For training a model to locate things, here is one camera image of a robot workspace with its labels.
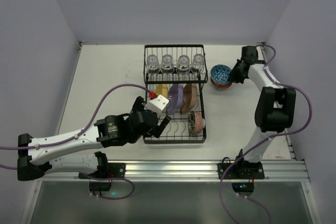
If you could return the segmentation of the blue triangle patterned bowl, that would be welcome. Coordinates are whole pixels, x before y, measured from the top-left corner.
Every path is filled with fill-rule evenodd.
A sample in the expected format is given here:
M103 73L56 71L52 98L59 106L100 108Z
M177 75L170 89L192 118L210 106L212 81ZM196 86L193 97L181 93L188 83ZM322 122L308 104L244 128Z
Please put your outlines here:
M227 84L230 82L232 69L227 65L215 65L211 69L211 79L217 84Z

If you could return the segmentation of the orange patterned ceramic bowl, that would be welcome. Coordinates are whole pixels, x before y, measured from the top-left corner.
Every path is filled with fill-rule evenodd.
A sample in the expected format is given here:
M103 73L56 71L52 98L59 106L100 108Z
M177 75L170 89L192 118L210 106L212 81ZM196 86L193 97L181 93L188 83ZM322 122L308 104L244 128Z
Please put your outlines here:
M214 81L212 78L211 78L211 83L214 86L214 88L216 88L217 90L221 90L221 91L230 88L230 86L232 85L232 82L218 83L218 82Z

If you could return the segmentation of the black floral patterned bowl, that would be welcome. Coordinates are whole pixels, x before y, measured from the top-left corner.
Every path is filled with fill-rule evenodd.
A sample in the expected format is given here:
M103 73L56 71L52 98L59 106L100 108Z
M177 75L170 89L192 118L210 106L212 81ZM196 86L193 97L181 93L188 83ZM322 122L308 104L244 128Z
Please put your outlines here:
M190 136L193 136L195 134L195 128L196 128L195 112L191 111L188 114L188 132Z

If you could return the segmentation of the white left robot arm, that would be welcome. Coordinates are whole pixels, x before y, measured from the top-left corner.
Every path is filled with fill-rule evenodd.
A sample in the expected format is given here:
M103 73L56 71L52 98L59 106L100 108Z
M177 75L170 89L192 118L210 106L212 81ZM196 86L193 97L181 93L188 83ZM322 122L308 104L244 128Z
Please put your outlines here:
M106 177L107 157L99 149L134 144L142 136L159 137L170 117L159 117L169 100L162 95L145 102L137 97L130 113L108 115L80 131L46 138L18 136L17 178L30 181L46 174L79 172Z

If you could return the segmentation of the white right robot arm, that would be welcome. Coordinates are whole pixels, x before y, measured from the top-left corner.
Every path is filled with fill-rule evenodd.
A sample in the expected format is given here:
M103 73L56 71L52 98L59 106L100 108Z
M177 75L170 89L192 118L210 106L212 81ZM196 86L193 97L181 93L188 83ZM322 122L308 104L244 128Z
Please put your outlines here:
M259 59L256 46L242 47L241 58L231 70L229 79L232 83L241 84L249 79L260 91L254 115L256 128L241 151L244 161L259 163L276 135L292 126L296 91L277 83L277 79L268 72L266 62Z

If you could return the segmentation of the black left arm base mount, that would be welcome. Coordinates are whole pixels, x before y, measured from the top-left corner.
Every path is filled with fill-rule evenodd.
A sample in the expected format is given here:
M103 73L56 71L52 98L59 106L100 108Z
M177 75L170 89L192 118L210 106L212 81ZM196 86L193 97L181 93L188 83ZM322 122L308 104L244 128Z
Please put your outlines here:
M92 174L79 173L79 179L89 179L89 191L91 193L108 192L114 181L121 181L124 179L126 170L126 163L108 163L105 166L99 166L98 170Z

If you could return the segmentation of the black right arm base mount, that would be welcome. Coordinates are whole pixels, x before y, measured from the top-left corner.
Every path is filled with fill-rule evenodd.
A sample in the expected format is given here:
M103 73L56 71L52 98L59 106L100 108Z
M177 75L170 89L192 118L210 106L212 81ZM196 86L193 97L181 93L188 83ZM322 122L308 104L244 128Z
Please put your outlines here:
M250 196L255 189L255 179L264 179L264 169L261 162L251 163L242 159L233 166L224 176L224 180L245 180L245 182L232 182L235 193Z

